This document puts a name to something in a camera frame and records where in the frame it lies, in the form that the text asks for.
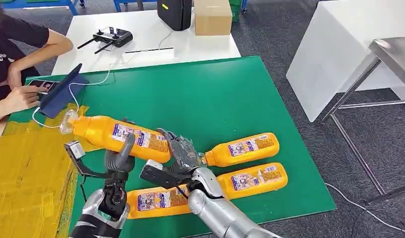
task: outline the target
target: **black cable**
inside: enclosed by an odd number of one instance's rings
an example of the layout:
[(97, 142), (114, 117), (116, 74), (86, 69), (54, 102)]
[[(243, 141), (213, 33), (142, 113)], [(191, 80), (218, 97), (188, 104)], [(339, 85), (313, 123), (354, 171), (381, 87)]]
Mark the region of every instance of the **black cable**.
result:
[(405, 224), (403, 222), (397, 222), (392, 216), (390, 216), (388, 213), (386, 212), (381, 212), (381, 211), (377, 211), (377, 210), (373, 210), (373, 209), (366, 209), (366, 210), (362, 210), (356, 217), (356, 219), (353, 222), (353, 225), (351, 226), (351, 238), (353, 238), (353, 234), (354, 234), (354, 229), (357, 227), (357, 221), (359, 220), (359, 218), (362, 216), (362, 214), (366, 211), (370, 211), (370, 212), (374, 212), (374, 213), (380, 213), (383, 214), (385, 216), (387, 216), (388, 218), (391, 219), (392, 222), (394, 222), (397, 226), (400, 227), (400, 225), (404, 228), (403, 230), (405, 230)]
[(179, 192), (180, 192), (186, 199), (188, 199), (188, 196), (182, 191), (182, 189), (181, 189), (178, 185), (176, 185), (176, 189), (178, 189)]
[(84, 191), (84, 183), (85, 183), (85, 179), (87, 178), (87, 176), (83, 175), (83, 182), (80, 183), (80, 188), (81, 188), (81, 192), (83, 194), (84, 197), (84, 202), (87, 202), (87, 197), (85, 196), (85, 191)]

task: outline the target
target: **robotic arm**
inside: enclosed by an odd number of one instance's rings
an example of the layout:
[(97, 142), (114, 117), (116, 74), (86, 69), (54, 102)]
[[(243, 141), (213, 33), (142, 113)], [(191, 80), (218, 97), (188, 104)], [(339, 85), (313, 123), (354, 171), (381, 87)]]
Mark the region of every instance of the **robotic arm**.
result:
[[(167, 139), (175, 161), (172, 166), (164, 168), (149, 160), (140, 178), (165, 189), (178, 188), (188, 199), (191, 212), (220, 238), (281, 238), (258, 226), (224, 196), (213, 172), (200, 166), (201, 157), (190, 140), (158, 130)], [(125, 182), (128, 172), (134, 168), (134, 157), (129, 156), (134, 141), (131, 134), (121, 153), (107, 151), (105, 166), (108, 171), (105, 174), (91, 171), (81, 159), (70, 153), (81, 175), (105, 178), (104, 188), (94, 191), (87, 199), (70, 238), (119, 237), (130, 210), (126, 203)], [(181, 184), (187, 185), (189, 195), (179, 188)]]
[(166, 189), (179, 189), (179, 185), (187, 184), (189, 196), (182, 194), (187, 197), (191, 212), (220, 238), (281, 238), (258, 226), (224, 196), (213, 172), (200, 166), (200, 157), (191, 141), (162, 129), (159, 132), (168, 140), (175, 162), (163, 168), (148, 161), (140, 178)]
[(69, 235), (70, 238), (119, 237), (130, 212), (125, 183), (128, 180), (128, 173), (135, 165), (135, 158), (129, 156), (134, 142), (135, 136), (130, 134), (120, 153), (106, 151), (105, 174), (87, 168), (66, 146), (82, 176), (105, 179), (103, 188), (94, 191), (87, 199), (82, 214)]

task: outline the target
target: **orange plastic bottle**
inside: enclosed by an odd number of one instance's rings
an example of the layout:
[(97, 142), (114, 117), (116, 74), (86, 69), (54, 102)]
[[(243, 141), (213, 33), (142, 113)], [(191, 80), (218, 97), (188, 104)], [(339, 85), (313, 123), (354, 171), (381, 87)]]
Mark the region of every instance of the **orange plastic bottle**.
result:
[[(280, 163), (259, 165), (217, 177), (228, 199), (247, 197), (278, 190), (287, 184), (287, 174)], [(179, 186), (188, 194), (185, 185)], [(130, 205), (128, 219), (164, 217), (190, 213), (187, 200), (176, 189), (162, 187), (134, 190), (127, 193)]]
[[(188, 194), (185, 184), (179, 188)], [(127, 193), (127, 203), (130, 205), (128, 219), (164, 217), (191, 212), (187, 199), (177, 188), (166, 190), (162, 187), (153, 187), (133, 190)]]
[(280, 163), (269, 163), (223, 174), (217, 181), (228, 199), (278, 190), (287, 184), (287, 174)]
[(120, 151), (127, 136), (133, 133), (135, 145), (130, 155), (159, 163), (166, 163), (171, 157), (168, 143), (161, 133), (106, 116), (78, 117), (70, 110), (61, 124), (61, 132), (73, 132), (96, 146), (113, 151)]
[(216, 145), (202, 161), (209, 166), (227, 167), (274, 156), (279, 149), (276, 136), (267, 132)]

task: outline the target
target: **white table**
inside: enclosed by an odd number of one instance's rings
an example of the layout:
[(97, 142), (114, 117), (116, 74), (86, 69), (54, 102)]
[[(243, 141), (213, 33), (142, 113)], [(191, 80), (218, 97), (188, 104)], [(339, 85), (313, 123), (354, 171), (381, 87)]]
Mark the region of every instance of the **white table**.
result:
[[(77, 49), (79, 45), (91, 39), (98, 29), (108, 26), (131, 31), (134, 39), (121, 48), (114, 48), (112, 52), (102, 51), (96, 55), (94, 52), (98, 49), (97, 42)], [(74, 44), (74, 49), (58, 57), (52, 75), (67, 74), (79, 63), (83, 63), (81, 72), (108, 70), (109, 64), (127, 62), (132, 57), (130, 54), (123, 55), (124, 52), (158, 49), (160, 41), (170, 31), (171, 28), (157, 16), (156, 10), (74, 16), (67, 33), (67, 37)], [(161, 47), (173, 47), (174, 57), (158, 57), (157, 54), (151, 53), (151, 60), (148, 56), (142, 60), (145, 55), (150, 54), (142, 52), (128, 64), (114, 64), (112, 69), (241, 56), (232, 35), (195, 36), (194, 16), (189, 29), (172, 32)]]
[[(309, 121), (365, 71), (374, 39), (405, 36), (405, 0), (321, 1), (287, 72)], [(405, 85), (380, 64), (357, 90), (391, 88), (405, 100)]]

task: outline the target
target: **white wire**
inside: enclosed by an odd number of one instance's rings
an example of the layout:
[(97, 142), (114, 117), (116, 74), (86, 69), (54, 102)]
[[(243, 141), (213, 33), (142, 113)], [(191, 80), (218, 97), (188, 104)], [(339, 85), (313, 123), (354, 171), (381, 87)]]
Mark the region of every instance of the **white wire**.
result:
[[(193, 22), (193, 24), (191, 24), (190, 28), (192, 28), (194, 25), (195, 25), (195, 18), (194, 18), (194, 22)], [(160, 43), (159, 43), (159, 50), (162, 48), (163, 42), (164, 42), (167, 38), (169, 38), (169, 36), (170, 36), (172, 33), (173, 33), (173, 30), (171, 30), (171, 31), (169, 32), (169, 34), (167, 34), (167, 36), (165, 36), (165, 38), (163, 38), (163, 40), (160, 41)]]
[(41, 124), (40, 122), (38, 122), (36, 119), (34, 119), (34, 115), (36, 114), (36, 112), (37, 112), (38, 110), (40, 110), (40, 107), (37, 107), (37, 108), (34, 110), (33, 114), (32, 114), (32, 119), (33, 119), (33, 121), (35, 121), (37, 124), (39, 124), (39, 125), (41, 125), (41, 126), (44, 126), (44, 127), (47, 127), (47, 128), (57, 128), (57, 127), (60, 126), (60, 125), (57, 125), (57, 126), (48, 126), (48, 125)]
[[(170, 31), (169, 34), (167, 34), (167, 36), (165, 36), (165, 38), (163, 38), (163, 40), (160, 41), (160, 43), (159, 43), (159, 50), (160, 50), (160, 48), (161, 48), (161, 46), (162, 46), (163, 41), (165, 41), (165, 40), (172, 34), (172, 32), (173, 32), (173, 30)], [(136, 57), (139, 53), (141, 53), (141, 52), (146, 52), (146, 51), (148, 51), (148, 50), (139, 51), (139, 52), (137, 52), (135, 55), (133, 55), (127, 62), (123, 62), (123, 63), (120, 63), (120, 64), (121, 64), (121, 65), (123, 65), (123, 64), (128, 64), (128, 63), (129, 63), (134, 57)], [(70, 83), (70, 84), (68, 85), (69, 93), (71, 93), (71, 96), (72, 96), (72, 98), (74, 99), (75, 105), (77, 106), (77, 110), (75, 111), (76, 113), (78, 113), (78, 110), (80, 109), (80, 105), (79, 105), (79, 103), (78, 103), (78, 101), (77, 101), (77, 98), (75, 98), (75, 95), (73, 94), (73, 92), (72, 92), (72, 90), (71, 90), (71, 85), (92, 86), (92, 85), (102, 84), (102, 83), (106, 82), (106, 80), (109, 78), (110, 71), (112, 70), (112, 66), (114, 66), (115, 64), (116, 64), (116, 62), (109, 64), (108, 73), (106, 74), (105, 79), (103, 79), (102, 81), (100, 81), (100, 82), (98, 82), (98, 83)], [(57, 128), (57, 127), (60, 127), (60, 126), (61, 126), (61, 125), (58, 125), (58, 126), (48, 126), (48, 125), (45, 125), (45, 124), (42, 124), (42, 123), (38, 122), (38, 121), (34, 118), (34, 115), (35, 115), (36, 112), (38, 112), (39, 110), (40, 110), (40, 106), (39, 106), (38, 108), (36, 108), (36, 110), (34, 110), (34, 112), (33, 112), (33, 114), (32, 114), (32, 119), (33, 119), (33, 121), (35, 121), (37, 124), (39, 124), (39, 125), (41, 125), (41, 126), (44, 126), (44, 127), (47, 127), (47, 128)]]
[(351, 204), (353, 204), (353, 205), (355, 205), (355, 206), (361, 208), (362, 210), (365, 210), (367, 213), (369, 213), (369, 214), (370, 214), (372, 217), (374, 217), (376, 220), (380, 221), (382, 224), (386, 225), (387, 227), (391, 227), (391, 228), (393, 228), (393, 229), (395, 229), (395, 230), (398, 230), (398, 231), (401, 231), (401, 232), (404, 232), (404, 233), (405, 233), (405, 230), (403, 230), (403, 229), (401, 229), (401, 228), (398, 228), (398, 227), (395, 227), (395, 226), (392, 226), (392, 225), (390, 225), (390, 224), (384, 222), (383, 220), (381, 220), (381, 219), (379, 219), (377, 216), (375, 216), (375, 214), (373, 214), (372, 212), (370, 212), (368, 209), (366, 209), (366, 208), (360, 206), (360, 205), (357, 204), (357, 203), (354, 203), (354, 202), (350, 201), (350, 200), (349, 200), (340, 190), (338, 190), (336, 187), (332, 186), (332, 185), (329, 184), (329, 183), (325, 183), (325, 185), (327, 185), (327, 186), (332, 187), (333, 189), (335, 189), (344, 199), (346, 199), (346, 201), (348, 201), (349, 203), (351, 203)]
[(162, 43), (163, 43), (163, 41), (166, 40), (166, 39), (172, 34), (172, 32), (173, 32), (173, 30), (171, 30), (171, 31), (169, 32), (169, 34), (167, 34), (167, 36), (165, 36), (165, 38), (163, 38), (163, 40), (160, 41), (160, 43), (159, 43), (159, 50), (162, 48)]

